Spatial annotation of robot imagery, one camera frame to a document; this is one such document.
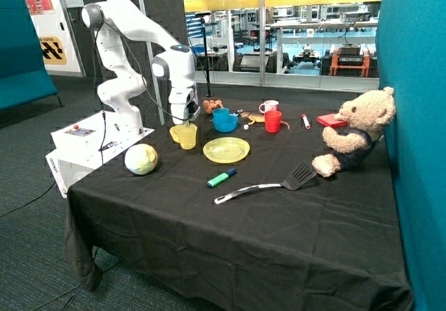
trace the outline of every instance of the teal partition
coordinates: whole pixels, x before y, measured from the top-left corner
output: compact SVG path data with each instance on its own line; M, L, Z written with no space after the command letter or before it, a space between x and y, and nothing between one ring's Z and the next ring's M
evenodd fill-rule
M393 86L386 131L415 310L446 310L446 0L383 0L380 86Z
M57 94L24 0L0 0L0 110Z

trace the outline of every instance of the blue cup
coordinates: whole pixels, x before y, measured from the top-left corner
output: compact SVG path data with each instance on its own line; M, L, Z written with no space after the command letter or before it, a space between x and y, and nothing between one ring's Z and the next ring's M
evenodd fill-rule
M227 123L229 121L229 109L219 107L212 111L214 123Z

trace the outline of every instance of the spatula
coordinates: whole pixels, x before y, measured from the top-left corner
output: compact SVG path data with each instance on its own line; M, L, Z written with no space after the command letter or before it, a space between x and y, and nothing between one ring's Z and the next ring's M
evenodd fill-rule
M249 191L254 191L258 189L264 189L264 188L286 188L289 190L297 190L306 182L314 178L316 175L316 171L314 168L308 164L307 162L301 162L298 166L296 166L293 171L284 179L281 183L267 183L267 184L256 184L251 185L250 187L241 188L239 190L235 190L233 192L230 192L227 195L220 196L216 199L214 199L214 202L216 204L223 203L225 201L228 201L238 195L244 194Z

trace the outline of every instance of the orange machine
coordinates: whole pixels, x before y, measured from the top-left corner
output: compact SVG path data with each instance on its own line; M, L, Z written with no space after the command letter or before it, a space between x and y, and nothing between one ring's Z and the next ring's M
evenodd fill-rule
M336 47L332 54L330 75L368 77L370 54L367 48L359 45Z

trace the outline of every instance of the black pole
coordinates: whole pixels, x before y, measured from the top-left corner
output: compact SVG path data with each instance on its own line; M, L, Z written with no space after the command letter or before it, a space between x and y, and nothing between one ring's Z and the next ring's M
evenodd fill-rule
M200 19L201 19L201 32L203 34L204 57L205 57L205 61L206 61L206 64L205 64L206 83L208 85L208 94L206 95L206 97L214 97L214 95L210 93L208 46L206 44L206 23L204 22L204 17L200 17Z

